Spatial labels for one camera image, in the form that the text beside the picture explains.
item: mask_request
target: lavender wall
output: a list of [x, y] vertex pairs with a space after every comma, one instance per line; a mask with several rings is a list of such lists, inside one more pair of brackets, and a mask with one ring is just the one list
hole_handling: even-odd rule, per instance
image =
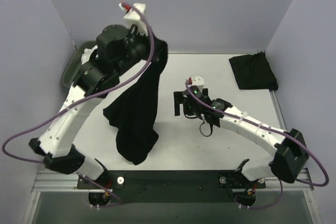
[[[122, 23], [122, 0], [51, 0], [77, 44]], [[148, 5], [154, 32], [172, 51], [265, 49], [292, 0], [124, 0]]]
[[[59, 80], [73, 45], [50, 0], [0, 0], [0, 6], [2, 144], [58, 110]], [[38, 158], [28, 148], [30, 137], [38, 134], [15, 140], [8, 150]], [[0, 223], [21, 222], [36, 170], [35, 164], [0, 153]]]
[[[304, 133], [330, 175], [330, 185], [314, 191], [323, 223], [336, 219], [335, 43], [336, 0], [294, 0], [267, 47], [286, 125]], [[323, 182], [312, 160], [309, 171]]]

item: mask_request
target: gray tabletop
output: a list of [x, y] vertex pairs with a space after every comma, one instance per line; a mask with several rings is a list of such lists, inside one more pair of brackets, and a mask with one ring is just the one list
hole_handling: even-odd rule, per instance
[[[262, 122], [279, 127], [268, 90], [239, 90], [228, 59], [235, 55], [169, 55], [160, 79], [158, 116], [154, 129], [159, 139], [147, 159], [134, 166], [117, 151], [117, 129], [109, 125], [102, 109], [113, 102], [127, 85], [110, 93], [84, 123], [74, 144], [79, 151], [99, 159], [108, 169], [124, 170], [197, 170], [235, 169], [242, 160], [271, 159], [269, 154], [249, 140], [224, 129], [214, 128], [211, 137], [203, 137], [201, 121], [174, 116], [173, 92], [183, 91], [190, 75], [201, 74], [212, 99], [222, 98]], [[143, 63], [122, 76], [133, 76]]]

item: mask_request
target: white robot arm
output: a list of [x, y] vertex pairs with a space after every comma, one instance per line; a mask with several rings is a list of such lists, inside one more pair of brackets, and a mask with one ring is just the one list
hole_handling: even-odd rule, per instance
[[[121, 75], [140, 60], [149, 58], [151, 45], [146, 25], [130, 6], [120, 6], [127, 11], [124, 16], [127, 27], [106, 27], [97, 37], [94, 47], [82, 48], [79, 50], [81, 52], [75, 54], [67, 67], [68, 73], [64, 74], [72, 78], [61, 111], [85, 97], [116, 86]], [[134, 4], [134, 7], [145, 15], [144, 4]], [[161, 53], [167, 52], [167, 45], [153, 37], [155, 47], [152, 61], [155, 61]], [[67, 113], [52, 122], [42, 136], [30, 140], [29, 146], [33, 151], [45, 157], [43, 162], [46, 168], [63, 174], [76, 172], [102, 186], [111, 182], [107, 170], [98, 160], [79, 153], [72, 144], [87, 117], [105, 97], [95, 97], [71, 106]]]
[[[194, 118], [201, 119], [204, 123], [210, 125], [211, 131], [213, 126], [217, 126], [236, 132], [268, 152], [273, 157], [271, 161], [263, 159], [255, 163], [243, 162], [244, 165], [240, 167], [241, 173], [249, 181], [252, 182], [260, 178], [274, 176], [288, 183], [295, 181], [309, 155], [290, 139], [273, 132], [275, 130], [284, 133], [285, 130], [261, 123], [227, 101], [222, 99], [211, 100], [208, 96], [208, 90], [203, 88], [204, 80], [201, 76], [191, 76], [187, 83], [188, 90], [174, 92], [176, 116], [180, 115], [180, 104], [182, 104], [183, 113], [187, 118], [194, 116]], [[210, 110], [197, 102], [195, 98], [214, 109], [232, 116]], [[292, 129], [291, 132], [286, 133], [305, 145], [301, 132]]]

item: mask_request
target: black towel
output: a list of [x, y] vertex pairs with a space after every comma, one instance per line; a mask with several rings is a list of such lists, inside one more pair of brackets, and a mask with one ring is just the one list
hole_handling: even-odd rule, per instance
[[159, 138], [153, 125], [158, 107], [160, 74], [168, 59], [167, 45], [164, 44], [159, 60], [152, 62], [134, 85], [103, 110], [110, 125], [119, 129], [116, 138], [118, 152], [134, 165], [145, 161]]
[[277, 79], [264, 52], [236, 56], [229, 61], [240, 89], [278, 89]]

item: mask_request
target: red connector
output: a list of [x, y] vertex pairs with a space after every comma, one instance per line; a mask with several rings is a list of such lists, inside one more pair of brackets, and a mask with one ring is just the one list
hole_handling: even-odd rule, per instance
[[121, 5], [127, 10], [127, 12], [131, 9], [131, 6], [126, 5], [124, 1], [121, 1]]

